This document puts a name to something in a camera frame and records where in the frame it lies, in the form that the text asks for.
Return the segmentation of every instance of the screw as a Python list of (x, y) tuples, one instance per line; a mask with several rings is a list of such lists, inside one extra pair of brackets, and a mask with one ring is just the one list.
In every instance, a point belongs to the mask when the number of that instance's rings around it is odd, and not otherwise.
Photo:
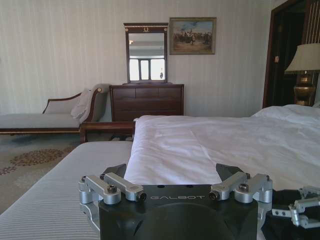
[(220, 193), (218, 191), (211, 191), (209, 192), (209, 198), (213, 201), (219, 201), (220, 200)]
[(108, 193), (114, 194), (117, 192), (117, 187), (115, 185), (109, 185), (107, 188)]
[(245, 193), (249, 192), (249, 186), (246, 183), (241, 183), (239, 184), (238, 187), (239, 187), (239, 190), (242, 192), (245, 192)]
[(137, 202), (144, 202), (147, 199), (147, 194), (144, 191), (140, 191), (136, 195)]

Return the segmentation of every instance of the wooden mirror frame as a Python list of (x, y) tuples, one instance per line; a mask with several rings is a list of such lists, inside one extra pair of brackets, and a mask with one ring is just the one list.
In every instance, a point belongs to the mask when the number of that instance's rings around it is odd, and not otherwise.
[[(167, 22), (153, 23), (124, 23), (125, 45), (126, 45), (126, 75), (128, 84), (159, 84), (168, 82), (168, 50), (167, 50)], [(130, 80), (130, 53), (129, 53), (129, 34), (162, 34), (164, 35), (164, 80)]]

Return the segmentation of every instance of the patterned carpet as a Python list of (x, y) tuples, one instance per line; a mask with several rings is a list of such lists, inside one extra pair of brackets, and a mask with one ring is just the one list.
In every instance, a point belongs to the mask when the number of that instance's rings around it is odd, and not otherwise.
[(77, 134), (0, 135), (0, 214), (80, 143)]

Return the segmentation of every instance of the door frame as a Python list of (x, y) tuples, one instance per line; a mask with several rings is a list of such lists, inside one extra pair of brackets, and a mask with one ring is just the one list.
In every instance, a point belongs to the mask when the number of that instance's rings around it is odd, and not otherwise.
[[(271, 66), (274, 59), (272, 59), (272, 49), (273, 49), (273, 40), (274, 40), (274, 31), (275, 31), (275, 18), (276, 14), (280, 13), (281, 11), (284, 11), (287, 8), (290, 8), (291, 6), (297, 4), (298, 2), (301, 2), (302, 0), (287, 0), (280, 6), (276, 7), (271, 11), (271, 18), (270, 18), (270, 29), (269, 29), (269, 42), (268, 42), (268, 51), (267, 51), (267, 57), (266, 57), (266, 67), (265, 67), (265, 80), (264, 80), (264, 91), (263, 91), (263, 102), (262, 102), (262, 108), (268, 107), (268, 90), (269, 90), (269, 83), (270, 83), (270, 72), (271, 72)], [(308, 22), (309, 15), (306, 14), (304, 18), (304, 26), (306, 26), (306, 23)], [(302, 33), (302, 39), (305, 38), (306, 35), (306, 27), (303, 27), (303, 33)]]

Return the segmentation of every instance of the wooden dresser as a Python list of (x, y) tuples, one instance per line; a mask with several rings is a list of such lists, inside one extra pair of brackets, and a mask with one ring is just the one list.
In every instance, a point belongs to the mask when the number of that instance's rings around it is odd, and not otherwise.
[(183, 84), (111, 85), (112, 121), (133, 121), (143, 115), (183, 115)]

